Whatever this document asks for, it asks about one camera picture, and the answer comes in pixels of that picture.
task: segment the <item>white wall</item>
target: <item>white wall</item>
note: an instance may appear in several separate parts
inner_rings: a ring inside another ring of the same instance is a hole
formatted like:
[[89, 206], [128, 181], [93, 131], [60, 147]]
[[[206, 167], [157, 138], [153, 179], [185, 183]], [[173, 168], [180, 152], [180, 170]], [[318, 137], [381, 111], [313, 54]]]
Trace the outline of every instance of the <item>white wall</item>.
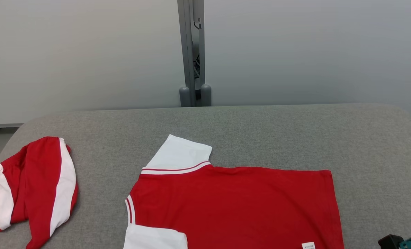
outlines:
[[213, 105], [378, 102], [411, 113], [411, 0], [205, 0]]
[[180, 106], [176, 1], [0, 0], [0, 123]]

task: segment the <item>white sleeve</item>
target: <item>white sleeve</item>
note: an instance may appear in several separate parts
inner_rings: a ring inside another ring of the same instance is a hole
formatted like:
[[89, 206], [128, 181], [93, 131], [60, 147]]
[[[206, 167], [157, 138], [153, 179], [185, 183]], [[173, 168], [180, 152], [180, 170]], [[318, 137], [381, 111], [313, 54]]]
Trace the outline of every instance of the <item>white sleeve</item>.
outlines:
[[188, 249], [185, 233], [128, 224], [124, 249]]
[[144, 169], [186, 169], [208, 161], [212, 147], [169, 135]]

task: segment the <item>white stripe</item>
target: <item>white stripe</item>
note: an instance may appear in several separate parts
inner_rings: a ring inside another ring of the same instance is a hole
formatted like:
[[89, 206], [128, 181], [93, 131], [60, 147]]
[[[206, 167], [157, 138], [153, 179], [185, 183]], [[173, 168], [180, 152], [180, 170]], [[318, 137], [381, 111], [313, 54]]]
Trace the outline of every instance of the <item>white stripe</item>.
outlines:
[[4, 168], [0, 164], [0, 229], [10, 227], [14, 202], [9, 183], [3, 174]]
[[56, 186], [56, 197], [53, 205], [52, 219], [50, 221], [50, 236], [57, 227], [62, 225], [70, 217], [71, 199], [76, 187], [76, 172], [73, 161], [65, 146], [64, 139], [60, 138], [61, 173]]
[[185, 174], [188, 172], [193, 172], [195, 170], [198, 170], [206, 165], [209, 165], [210, 162], [203, 162], [202, 164], [199, 164], [198, 166], [191, 168], [191, 169], [186, 169], [186, 170], [142, 170], [141, 174], [147, 174], [147, 175], [176, 175], [176, 174]]
[[136, 216], [134, 214], [134, 205], [133, 205], [133, 200], [131, 199], [131, 196], [127, 197], [128, 201], [130, 202], [130, 208], [131, 208], [131, 224], [136, 224]]
[[130, 206], [128, 205], [128, 197], [125, 200], [125, 205], [127, 206], [127, 214], [128, 214], [128, 223], [130, 224]]

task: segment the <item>care label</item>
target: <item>care label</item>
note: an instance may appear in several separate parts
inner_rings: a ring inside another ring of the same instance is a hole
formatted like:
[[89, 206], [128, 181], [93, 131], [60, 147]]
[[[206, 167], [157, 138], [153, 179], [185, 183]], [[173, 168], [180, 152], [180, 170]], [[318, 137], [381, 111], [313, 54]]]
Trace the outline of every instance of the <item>care label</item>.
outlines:
[[314, 242], [302, 243], [302, 249], [316, 249]]

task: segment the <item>black object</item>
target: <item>black object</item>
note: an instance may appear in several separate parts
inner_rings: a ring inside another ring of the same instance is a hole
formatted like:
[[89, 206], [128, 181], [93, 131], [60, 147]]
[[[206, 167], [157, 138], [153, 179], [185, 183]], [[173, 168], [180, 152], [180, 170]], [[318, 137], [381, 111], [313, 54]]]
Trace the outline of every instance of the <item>black object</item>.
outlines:
[[196, 100], [201, 99], [201, 89], [196, 90], [195, 94], [196, 94]]
[[399, 249], [399, 244], [403, 242], [404, 239], [400, 236], [389, 234], [378, 241], [381, 249]]

